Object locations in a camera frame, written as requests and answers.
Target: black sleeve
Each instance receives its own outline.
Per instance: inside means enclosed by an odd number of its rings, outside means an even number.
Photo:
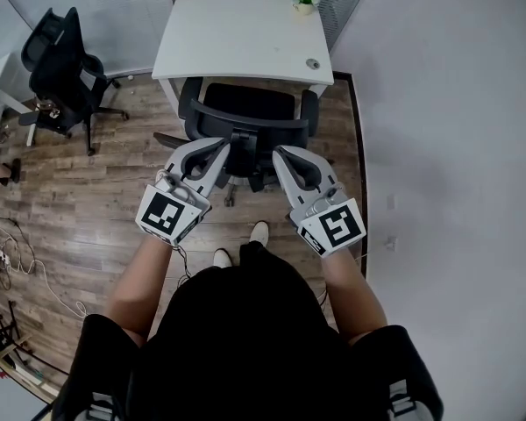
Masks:
[[[430,414],[440,420],[443,405],[427,367],[413,346],[407,331],[401,326],[388,326],[360,339],[352,347],[353,363],[358,373],[359,393],[363,396],[368,417],[417,419]]]
[[[54,401],[52,420],[73,421],[92,403],[112,404],[118,418],[126,419],[126,394],[138,352],[115,322],[102,315],[86,317],[70,375]],[[95,402],[98,395],[107,402]]]

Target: black office chair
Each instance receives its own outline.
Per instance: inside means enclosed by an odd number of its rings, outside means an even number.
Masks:
[[[25,43],[22,61],[32,72],[30,88],[39,99],[50,100],[54,107],[20,116],[20,125],[36,124],[69,138],[70,129],[83,121],[87,152],[91,156],[96,152],[91,147],[91,115],[119,114],[128,119],[124,111],[100,106],[105,90],[111,84],[118,88],[119,84],[108,80],[102,62],[84,51],[76,8],[71,8],[64,18],[49,10]],[[95,77],[92,89],[82,81],[82,71]]]
[[[231,176],[248,178],[252,191],[262,190],[276,181],[273,150],[278,145],[305,148],[308,137],[316,134],[319,102],[316,93],[302,92],[301,115],[295,119],[295,98],[267,89],[212,83],[202,103],[198,98],[202,78],[188,78],[181,91],[179,117],[185,120],[190,140],[224,137],[231,143],[230,155],[217,180],[223,188]],[[176,148],[184,139],[156,132],[154,137],[164,146]],[[225,199],[233,205],[232,184]]]

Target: floor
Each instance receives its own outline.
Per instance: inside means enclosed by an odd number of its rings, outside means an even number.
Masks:
[[[154,140],[153,132],[185,138],[181,122],[173,115],[157,82],[148,75],[120,82],[122,88],[111,88],[103,105],[125,109],[131,118],[96,118],[94,157],[85,154],[80,126],[74,128],[72,139],[37,130],[35,146],[25,146],[27,129],[19,127],[15,117],[4,123],[9,138],[0,146],[0,161],[20,157],[23,163],[21,182],[7,188],[0,186],[0,216],[19,222],[35,255],[45,263],[48,281],[62,301],[74,309],[75,302],[82,301],[88,313],[102,311],[110,289],[142,237],[134,218],[145,185],[153,183],[156,171],[171,154]],[[304,89],[287,82],[233,82],[283,89],[298,96]],[[309,149],[335,161],[339,180],[347,193],[357,198],[362,210],[359,157],[347,81],[336,80],[323,94],[320,125]],[[288,202],[281,189],[275,186],[253,194],[249,188],[240,188],[233,208],[224,206],[225,193],[226,189],[214,189],[210,196],[213,210],[181,243],[188,252],[189,269],[195,272],[211,265],[212,254],[219,247],[226,248],[237,260],[238,247],[249,239],[254,224],[266,220],[271,228],[268,248],[294,265],[316,295],[321,295],[324,283],[319,259],[285,220]],[[19,239],[22,262],[27,268],[31,254],[17,229],[3,220],[0,227]],[[154,327],[182,273],[182,259],[174,254]],[[10,279],[9,291],[0,283],[0,313],[6,315],[8,300],[15,301],[22,334],[32,333],[31,349],[68,371],[82,321],[48,291],[40,267],[29,275],[11,273]],[[324,313],[333,322],[328,303]],[[35,360],[31,365],[59,386],[66,379]]]

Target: person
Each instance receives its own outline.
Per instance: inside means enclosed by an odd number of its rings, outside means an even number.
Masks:
[[[0,183],[7,186],[8,182],[19,182],[19,174],[21,171],[21,160],[14,159],[11,165],[0,164]]]
[[[349,250],[322,260],[336,332],[308,284],[266,249],[268,235],[255,225],[239,266],[217,250],[150,339],[173,250],[146,236],[104,315],[86,317],[52,419],[441,419],[427,368],[406,330],[387,325]]]

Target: desk leg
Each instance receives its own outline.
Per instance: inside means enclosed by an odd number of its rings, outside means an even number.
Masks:
[[[3,90],[0,90],[0,102],[4,103],[6,106],[10,106],[13,110],[19,112],[20,114],[26,114],[27,112],[32,112],[31,109],[22,105],[14,97],[9,96]],[[29,135],[27,136],[27,146],[31,146],[33,143],[33,135],[35,134],[35,125],[32,125],[29,129]]]
[[[175,115],[179,114],[179,90],[175,85],[175,81],[172,79],[160,80],[161,88],[164,89],[166,97],[175,112]]]
[[[326,84],[314,84],[313,86],[309,86],[309,89],[316,93],[317,97],[319,98],[322,96],[323,92],[327,89]]]

